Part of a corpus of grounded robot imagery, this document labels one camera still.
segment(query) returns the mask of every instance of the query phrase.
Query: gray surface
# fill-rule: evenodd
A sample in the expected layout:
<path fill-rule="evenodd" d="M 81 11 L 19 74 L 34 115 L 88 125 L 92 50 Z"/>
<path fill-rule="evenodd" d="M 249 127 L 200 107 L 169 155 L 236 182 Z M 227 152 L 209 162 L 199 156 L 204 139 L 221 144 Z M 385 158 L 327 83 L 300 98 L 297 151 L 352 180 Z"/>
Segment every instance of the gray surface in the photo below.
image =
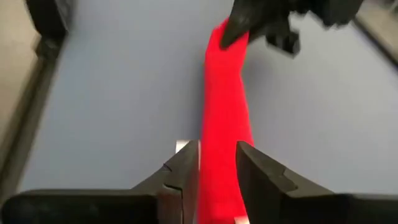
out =
<path fill-rule="evenodd" d="M 79 1 L 20 190 L 128 188 L 200 136 L 202 63 L 231 1 Z M 291 60 L 252 44 L 256 145 L 329 189 L 395 192 L 398 76 L 354 27 L 311 18 Z"/>

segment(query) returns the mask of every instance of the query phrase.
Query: red cloth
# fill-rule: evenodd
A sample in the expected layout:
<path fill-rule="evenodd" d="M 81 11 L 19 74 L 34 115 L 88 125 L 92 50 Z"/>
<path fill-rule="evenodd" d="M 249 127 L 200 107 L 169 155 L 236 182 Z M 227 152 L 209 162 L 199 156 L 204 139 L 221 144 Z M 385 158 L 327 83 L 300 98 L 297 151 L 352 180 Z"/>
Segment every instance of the red cloth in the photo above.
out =
<path fill-rule="evenodd" d="M 236 143 L 253 145 L 241 77 L 248 34 L 226 50 L 226 21 L 211 34 L 205 56 L 205 109 L 201 139 L 198 223 L 234 223 L 246 216 L 236 175 Z"/>

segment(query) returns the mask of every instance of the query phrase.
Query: red towel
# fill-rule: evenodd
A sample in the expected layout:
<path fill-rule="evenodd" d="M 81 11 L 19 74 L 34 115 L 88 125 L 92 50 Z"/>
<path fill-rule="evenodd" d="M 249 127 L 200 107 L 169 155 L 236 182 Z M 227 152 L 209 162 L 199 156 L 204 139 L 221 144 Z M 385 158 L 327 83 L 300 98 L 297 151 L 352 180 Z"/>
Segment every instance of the red towel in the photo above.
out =
<path fill-rule="evenodd" d="M 236 175 L 236 143 L 253 145 L 241 77 L 248 34 L 226 50 L 226 21 L 211 34 L 205 56 L 205 109 L 201 139 L 198 223 L 234 223 L 246 216 Z"/>

